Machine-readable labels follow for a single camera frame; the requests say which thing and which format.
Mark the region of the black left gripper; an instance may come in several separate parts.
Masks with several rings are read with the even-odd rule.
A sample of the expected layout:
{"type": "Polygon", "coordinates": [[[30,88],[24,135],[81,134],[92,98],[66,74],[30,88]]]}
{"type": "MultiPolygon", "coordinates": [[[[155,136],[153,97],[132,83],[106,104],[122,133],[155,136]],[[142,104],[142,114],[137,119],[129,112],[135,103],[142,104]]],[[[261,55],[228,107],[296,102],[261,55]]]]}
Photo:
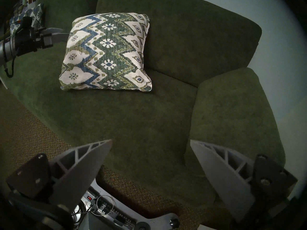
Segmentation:
{"type": "Polygon", "coordinates": [[[15,56],[36,52],[40,48],[51,48],[56,43],[67,43],[70,34],[62,32],[63,29],[58,28],[21,29],[14,35],[15,56]],[[47,44],[45,38],[51,38],[51,44],[47,44]]]}

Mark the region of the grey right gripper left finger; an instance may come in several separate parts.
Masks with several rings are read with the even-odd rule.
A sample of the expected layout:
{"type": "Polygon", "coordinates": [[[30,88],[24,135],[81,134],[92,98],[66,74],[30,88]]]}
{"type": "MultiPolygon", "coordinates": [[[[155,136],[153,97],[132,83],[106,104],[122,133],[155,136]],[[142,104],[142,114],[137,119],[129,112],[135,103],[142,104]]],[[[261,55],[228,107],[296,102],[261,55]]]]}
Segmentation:
{"type": "Polygon", "coordinates": [[[70,148],[48,160],[39,153],[6,178],[23,197],[74,209],[89,188],[112,147],[104,140],[70,148]]]}

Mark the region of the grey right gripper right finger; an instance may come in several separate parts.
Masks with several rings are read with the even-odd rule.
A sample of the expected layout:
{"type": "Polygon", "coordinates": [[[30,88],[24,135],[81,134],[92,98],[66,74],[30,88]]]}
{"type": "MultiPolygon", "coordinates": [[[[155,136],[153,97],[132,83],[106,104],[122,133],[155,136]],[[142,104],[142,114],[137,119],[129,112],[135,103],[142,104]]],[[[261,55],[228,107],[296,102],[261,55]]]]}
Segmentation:
{"type": "Polygon", "coordinates": [[[265,154],[252,160],[238,151],[191,140],[205,175],[235,222],[265,222],[284,207],[297,178],[265,154]]]}

